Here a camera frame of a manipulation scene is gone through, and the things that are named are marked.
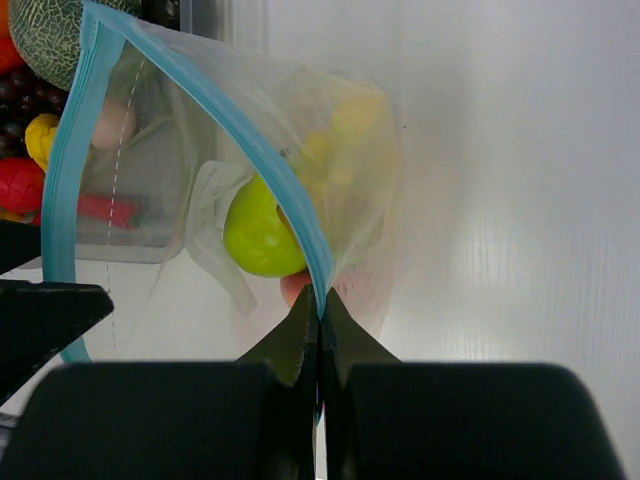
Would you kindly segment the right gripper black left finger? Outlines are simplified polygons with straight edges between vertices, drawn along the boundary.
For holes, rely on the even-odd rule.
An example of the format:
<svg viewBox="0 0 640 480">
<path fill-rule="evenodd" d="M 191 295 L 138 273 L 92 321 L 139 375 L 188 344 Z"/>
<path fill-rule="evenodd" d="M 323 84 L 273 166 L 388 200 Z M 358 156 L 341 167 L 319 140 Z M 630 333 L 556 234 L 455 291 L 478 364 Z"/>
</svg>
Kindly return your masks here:
<svg viewBox="0 0 640 480">
<path fill-rule="evenodd" d="M 303 294 L 229 362 L 76 363 L 36 387 L 13 479 L 311 479 L 317 319 Z"/>
</svg>

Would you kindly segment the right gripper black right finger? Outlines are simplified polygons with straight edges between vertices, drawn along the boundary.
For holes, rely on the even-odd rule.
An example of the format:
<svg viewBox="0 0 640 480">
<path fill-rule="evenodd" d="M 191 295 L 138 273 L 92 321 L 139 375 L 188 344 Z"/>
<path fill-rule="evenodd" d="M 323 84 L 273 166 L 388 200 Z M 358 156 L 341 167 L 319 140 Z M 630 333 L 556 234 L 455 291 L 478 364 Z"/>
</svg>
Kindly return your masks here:
<svg viewBox="0 0 640 480">
<path fill-rule="evenodd" d="M 621 479 L 599 410 L 549 363 L 403 362 L 330 293 L 320 322 L 332 479 Z"/>
</svg>

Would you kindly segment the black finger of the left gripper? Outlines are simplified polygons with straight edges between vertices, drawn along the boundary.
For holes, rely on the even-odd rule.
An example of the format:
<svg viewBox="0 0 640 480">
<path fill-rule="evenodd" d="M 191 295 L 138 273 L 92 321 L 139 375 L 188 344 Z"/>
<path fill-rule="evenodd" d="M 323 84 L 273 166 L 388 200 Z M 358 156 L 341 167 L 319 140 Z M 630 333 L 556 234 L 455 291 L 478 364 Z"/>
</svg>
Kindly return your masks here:
<svg viewBox="0 0 640 480">
<path fill-rule="evenodd" d="M 113 310 L 98 285 L 2 279 L 1 398 L 13 396 Z"/>
</svg>

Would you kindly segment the green apple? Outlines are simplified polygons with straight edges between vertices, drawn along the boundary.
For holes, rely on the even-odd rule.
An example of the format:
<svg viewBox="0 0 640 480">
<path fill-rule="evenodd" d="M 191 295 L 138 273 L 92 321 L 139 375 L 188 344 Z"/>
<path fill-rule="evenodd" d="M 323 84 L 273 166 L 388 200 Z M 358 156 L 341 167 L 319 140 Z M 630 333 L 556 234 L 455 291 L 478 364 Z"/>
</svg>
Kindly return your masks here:
<svg viewBox="0 0 640 480">
<path fill-rule="evenodd" d="M 255 276 L 286 277 L 306 268 L 304 254 L 286 216 L 257 174 L 231 201 L 223 242 L 232 260 Z"/>
</svg>

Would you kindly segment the clear zip top bag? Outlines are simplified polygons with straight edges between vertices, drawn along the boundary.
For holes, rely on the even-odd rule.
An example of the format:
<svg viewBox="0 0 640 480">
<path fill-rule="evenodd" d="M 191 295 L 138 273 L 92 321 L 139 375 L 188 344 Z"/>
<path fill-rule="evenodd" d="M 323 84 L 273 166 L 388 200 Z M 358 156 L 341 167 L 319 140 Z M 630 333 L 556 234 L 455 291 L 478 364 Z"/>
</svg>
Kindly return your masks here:
<svg viewBox="0 0 640 480">
<path fill-rule="evenodd" d="M 385 93 L 347 72 L 197 37 L 184 79 L 219 131 L 216 156 L 194 183 L 185 245 L 155 265 L 78 263 L 75 277 L 62 282 L 102 286 L 114 310 L 64 349 L 67 363 L 236 358 L 286 316 L 283 277 L 245 272 L 223 242 L 231 201 L 254 174 L 297 238 L 317 310 L 335 278 L 356 268 L 378 273 L 390 298 L 401 158 Z M 375 94 L 386 111 L 354 185 L 309 192 L 296 175 L 306 135 L 328 126 L 337 102 Z"/>
</svg>

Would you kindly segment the yellow banana bunch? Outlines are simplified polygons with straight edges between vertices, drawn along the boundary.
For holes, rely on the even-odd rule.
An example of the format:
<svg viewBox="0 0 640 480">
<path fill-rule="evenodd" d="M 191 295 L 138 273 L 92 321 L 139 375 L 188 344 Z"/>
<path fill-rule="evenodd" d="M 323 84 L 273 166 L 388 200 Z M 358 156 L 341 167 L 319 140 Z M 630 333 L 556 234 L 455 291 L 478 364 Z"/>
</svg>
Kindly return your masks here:
<svg viewBox="0 0 640 480">
<path fill-rule="evenodd" d="M 354 185 L 385 111 L 378 94 L 336 103 L 328 126 L 310 131 L 299 150 L 296 175 L 309 192 Z"/>
</svg>

